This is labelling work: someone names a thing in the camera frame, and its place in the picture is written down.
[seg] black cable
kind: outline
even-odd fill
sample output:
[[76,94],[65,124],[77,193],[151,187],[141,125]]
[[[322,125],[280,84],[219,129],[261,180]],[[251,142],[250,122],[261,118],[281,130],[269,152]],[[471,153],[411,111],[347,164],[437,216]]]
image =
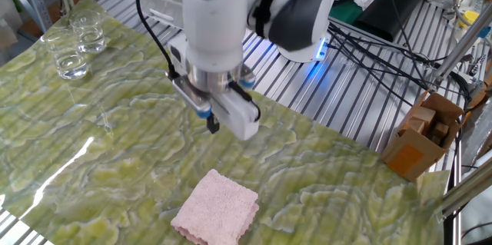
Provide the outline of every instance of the black cable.
[[[344,49],[344,50],[348,50],[345,45],[342,43],[342,41],[336,36],[336,35],[332,35],[333,38],[335,40],[337,40],[337,42],[341,45],[341,47]],[[403,99],[398,93],[394,92],[390,87],[388,87],[381,79],[379,79],[379,77],[377,77],[371,70],[368,66],[364,65],[364,63],[362,63],[361,60],[359,60],[357,57],[355,57],[354,53],[352,53],[351,51],[348,51],[351,55],[351,58],[349,58],[351,61],[355,62],[356,64],[359,64],[362,68],[366,69],[367,72],[369,72],[369,74],[371,76],[373,76],[376,81],[378,81],[383,87],[385,87],[390,93],[392,93],[394,96],[396,96],[398,99],[402,100],[403,102],[405,102],[406,104],[408,104],[409,106],[412,106],[413,104],[411,104],[410,102],[406,101],[405,99]]]
[[[383,60],[381,57],[377,56],[376,54],[368,51],[366,48],[363,46],[359,45],[356,41],[354,41],[350,35],[345,34],[341,29],[334,25],[330,25],[330,28],[333,28],[339,35],[343,36],[345,40],[349,41],[358,51],[362,51],[375,61],[380,62],[381,64],[393,69],[394,71],[400,72],[403,76],[409,78],[409,79],[414,79],[411,75],[409,75],[407,72],[402,71],[401,69],[395,67],[394,65],[390,64],[388,61]],[[424,83],[421,83],[419,81],[413,81],[415,84],[417,84],[419,87],[423,88],[424,90],[427,90],[427,85]]]
[[488,225],[492,225],[492,222],[482,223],[482,224],[478,224],[478,225],[477,225],[477,226],[475,226],[475,227],[471,227],[470,229],[468,229],[466,232],[464,232],[464,233],[461,235],[461,239],[463,239],[463,237],[464,237],[464,236],[466,236],[467,234],[469,234],[472,230],[478,229],[479,227],[488,226]]
[[[351,35],[349,34],[346,34],[344,33],[339,27],[331,24],[330,25],[330,28],[329,30],[333,30],[335,32],[337,32],[339,35],[341,35],[342,37],[345,38],[346,41],[349,41],[350,44],[352,44],[358,51],[361,51],[367,55],[369,55],[371,58],[373,58],[375,61],[378,61],[380,62],[381,64],[385,65],[386,67],[388,68],[391,68],[392,70],[396,71],[397,72],[397,75],[398,76],[401,76],[401,77],[406,77],[408,79],[410,79],[411,81],[413,81],[415,84],[418,84],[421,88],[424,88],[424,86],[427,86],[425,83],[430,83],[429,81],[425,81],[425,80],[419,80],[419,79],[416,79],[412,76],[410,76],[408,73],[406,73],[405,71],[402,71],[401,69],[395,67],[394,65],[390,64],[388,61],[385,61],[383,60],[381,57],[375,55],[374,53],[368,51],[366,48],[364,48],[363,46],[359,45],[354,39],[355,37],[352,37]],[[409,56],[406,53],[406,50],[402,49],[402,48],[398,48],[396,46],[392,46],[390,45],[390,47],[394,47],[398,50],[401,50],[402,53],[407,57],[409,58]],[[439,68],[440,67],[440,64],[436,63],[435,61],[439,61],[440,59],[436,59],[436,60],[430,60],[430,61],[427,61],[428,58],[427,56],[424,57],[421,57],[421,56],[418,56],[416,54],[414,54],[414,56],[417,57],[417,59],[425,64],[428,64],[434,68]],[[450,77],[455,80],[457,82],[457,84],[459,85],[460,87],[460,93],[458,94],[461,94],[465,97],[465,108],[464,110],[467,109],[467,102],[470,102],[471,101],[471,96],[470,96],[470,91],[468,89],[468,83],[463,79],[463,77],[461,77],[458,73],[456,72],[451,72],[450,73]]]
[[140,0],[135,0],[135,3],[137,5],[137,13],[138,13],[138,17],[141,20],[141,23],[144,25],[145,29],[151,35],[152,39],[154,39],[155,43],[157,44],[157,46],[161,50],[162,54],[166,58],[166,61],[168,62],[168,68],[169,68],[168,78],[172,80],[172,79],[175,79],[175,78],[179,77],[180,75],[179,75],[179,73],[176,72],[176,69],[175,69],[174,65],[172,64],[171,57],[169,57],[169,54],[164,49],[164,46],[162,46],[162,44],[159,41],[158,37],[154,34],[154,32],[152,31],[151,27],[148,25],[147,21],[145,20],[144,14],[141,11],[141,3],[140,3]]
[[[344,51],[342,48],[338,48],[338,47],[335,47],[335,46],[328,46],[328,47],[329,48],[333,48],[335,50],[339,50],[345,57],[351,58],[351,56],[346,51]],[[371,69],[372,71],[376,71],[376,72],[382,72],[382,73],[385,73],[385,74],[390,74],[390,75],[394,75],[394,76],[399,76],[399,77],[407,78],[407,79],[410,79],[410,80],[416,81],[416,82],[425,82],[425,83],[428,83],[428,84],[434,84],[431,81],[422,81],[422,80],[417,79],[417,78],[409,77],[408,75],[403,75],[403,74],[401,74],[398,71],[397,72],[392,72],[392,71],[382,70],[382,69],[378,69],[378,68],[369,68],[369,69]],[[455,94],[459,94],[461,96],[466,97],[466,94],[460,93],[459,91],[455,91],[455,90],[452,90],[450,88],[444,88],[444,87],[439,87],[439,88],[442,88],[445,91],[453,92]]]
[[462,164],[461,166],[462,166],[462,167],[468,167],[468,168],[475,168],[475,169],[477,169],[477,168],[478,168],[478,167],[476,167],[476,166],[474,166],[474,165],[464,165],[464,164]]
[[422,80],[424,80],[424,76],[422,75],[421,71],[417,67],[417,62],[415,61],[415,58],[414,58],[414,53],[412,51],[412,46],[410,44],[410,40],[408,39],[407,34],[405,33],[403,23],[401,22],[400,15],[398,14],[397,5],[396,5],[394,0],[391,0],[391,3],[393,4],[394,13],[397,16],[398,24],[400,25],[400,28],[401,28],[401,34],[403,34],[403,37],[405,38],[405,42],[407,43],[407,46],[408,46],[408,51],[410,52],[410,54],[412,56],[414,68],[417,71],[418,77],[420,77]]
[[[401,47],[398,47],[398,46],[395,46],[395,45],[385,44],[385,43],[382,43],[382,42],[368,41],[368,40],[365,40],[363,38],[356,38],[356,37],[352,37],[352,38],[355,41],[367,43],[369,45],[379,45],[379,46],[385,46],[385,47],[397,49],[399,52],[401,52],[402,54],[404,54],[406,57],[411,58],[410,52],[408,51],[408,49],[401,48]],[[445,58],[447,58],[447,56],[445,56],[445,57],[442,57],[442,58],[436,58],[436,59],[430,60],[426,55],[424,55],[422,53],[414,53],[414,54],[415,54],[414,57],[416,58],[416,61],[420,61],[420,62],[423,62],[423,63],[435,62],[435,61],[442,61]]]

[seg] pink towel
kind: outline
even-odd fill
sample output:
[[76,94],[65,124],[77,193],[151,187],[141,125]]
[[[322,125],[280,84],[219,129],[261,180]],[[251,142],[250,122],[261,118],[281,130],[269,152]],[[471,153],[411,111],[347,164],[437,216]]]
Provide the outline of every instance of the pink towel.
[[200,245],[235,245],[259,209],[258,194],[210,170],[171,225]]

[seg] marble surface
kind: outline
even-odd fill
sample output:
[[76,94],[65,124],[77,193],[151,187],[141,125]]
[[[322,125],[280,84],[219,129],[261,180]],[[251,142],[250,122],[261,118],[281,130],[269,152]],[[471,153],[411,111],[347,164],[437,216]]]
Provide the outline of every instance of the marble surface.
[[442,243],[447,171],[408,183],[260,94],[252,139],[210,135],[154,42],[103,21],[108,47],[86,56],[86,78],[58,77],[40,41],[0,69],[0,204],[54,244],[190,244],[170,221],[212,168],[259,193],[240,244]]

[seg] cardboard box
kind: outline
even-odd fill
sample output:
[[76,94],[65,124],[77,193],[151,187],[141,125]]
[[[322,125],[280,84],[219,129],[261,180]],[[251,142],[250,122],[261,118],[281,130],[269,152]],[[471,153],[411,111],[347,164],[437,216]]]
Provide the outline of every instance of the cardboard box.
[[[417,99],[381,155],[381,160],[389,168],[409,181],[416,180],[432,164],[440,160],[462,126],[456,120],[464,113],[463,109],[438,93],[433,93],[426,99],[427,95],[428,91]],[[412,128],[408,128],[401,136],[397,134],[420,106],[436,111],[434,123],[444,123],[449,127],[447,136],[440,143],[441,146]]]
[[432,135],[435,137],[439,137],[440,139],[447,136],[447,132],[449,131],[449,126],[444,123],[437,122],[436,126],[432,130]]
[[415,109],[415,112],[412,114],[411,119],[418,119],[425,123],[425,127],[429,127],[432,121],[434,121],[434,116],[436,115],[436,111],[431,110],[429,108],[419,107]]
[[434,142],[435,144],[440,145],[440,137],[433,136],[431,140],[432,140],[432,142]]
[[416,130],[418,133],[422,134],[425,128],[425,122],[422,120],[410,119],[402,128],[398,131],[398,135],[403,135],[408,128]]

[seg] glass cup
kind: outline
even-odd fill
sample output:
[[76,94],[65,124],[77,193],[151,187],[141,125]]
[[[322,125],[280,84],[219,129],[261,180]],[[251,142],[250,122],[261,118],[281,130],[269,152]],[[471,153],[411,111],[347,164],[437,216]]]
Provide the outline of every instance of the glass cup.
[[70,26],[78,35],[78,48],[84,53],[97,53],[105,49],[105,37],[99,13],[76,12],[70,17]]
[[78,49],[78,36],[70,30],[56,31],[45,38],[46,49],[55,59],[58,75],[75,80],[87,74],[88,67]]

